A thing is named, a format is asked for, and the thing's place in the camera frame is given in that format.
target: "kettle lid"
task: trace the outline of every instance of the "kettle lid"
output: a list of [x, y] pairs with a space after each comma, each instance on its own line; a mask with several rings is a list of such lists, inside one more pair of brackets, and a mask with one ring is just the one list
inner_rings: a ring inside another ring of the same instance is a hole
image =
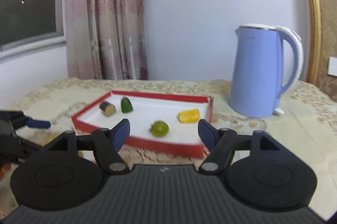
[[260, 30], [269, 30], [269, 31], [277, 31], [277, 29], [274, 26], [265, 25], [265, 24], [250, 23], [250, 24], [240, 25], [239, 27], [242, 27], [242, 28], [251, 28], [251, 29], [260, 29]]

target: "kettle handle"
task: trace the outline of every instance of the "kettle handle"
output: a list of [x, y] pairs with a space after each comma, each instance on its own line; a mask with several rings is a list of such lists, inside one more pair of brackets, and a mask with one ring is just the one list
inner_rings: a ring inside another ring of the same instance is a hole
[[284, 92], [290, 89], [299, 79], [303, 67], [304, 54], [301, 38], [297, 33], [288, 29], [287, 27], [282, 26], [274, 26], [274, 27], [277, 29], [280, 39], [281, 40], [284, 39], [285, 41], [287, 41], [290, 44], [292, 50], [294, 51], [294, 70], [288, 83], [285, 86], [281, 87], [281, 90], [277, 96], [279, 98]]

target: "red and white tray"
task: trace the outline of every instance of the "red and white tray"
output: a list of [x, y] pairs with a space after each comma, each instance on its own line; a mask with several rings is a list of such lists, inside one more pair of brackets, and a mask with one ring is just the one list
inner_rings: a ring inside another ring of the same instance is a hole
[[[120, 101], [128, 97], [134, 110], [122, 113]], [[108, 101], [115, 105], [117, 112], [110, 117], [103, 115], [100, 103]], [[180, 123], [178, 113], [199, 109], [200, 118], [210, 121], [213, 98], [209, 96], [187, 96], [153, 94], [139, 92], [110, 91], [87, 105], [71, 117], [75, 128], [91, 133], [98, 128], [113, 128], [123, 118], [130, 121], [131, 132], [126, 144], [168, 154], [202, 158], [204, 145], [198, 136], [198, 123]], [[166, 122], [169, 133], [157, 138], [150, 133], [151, 124], [157, 120]]]

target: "wall switch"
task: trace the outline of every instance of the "wall switch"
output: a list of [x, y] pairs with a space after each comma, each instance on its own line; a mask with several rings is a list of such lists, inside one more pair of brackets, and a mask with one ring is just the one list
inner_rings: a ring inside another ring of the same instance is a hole
[[328, 74], [337, 76], [337, 58], [329, 57]]

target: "window frame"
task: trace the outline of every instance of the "window frame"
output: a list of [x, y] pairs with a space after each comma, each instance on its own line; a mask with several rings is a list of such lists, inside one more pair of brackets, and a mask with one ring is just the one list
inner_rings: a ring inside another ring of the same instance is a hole
[[0, 46], [0, 63], [17, 55], [66, 44], [65, 0], [55, 0], [56, 32], [17, 40]]

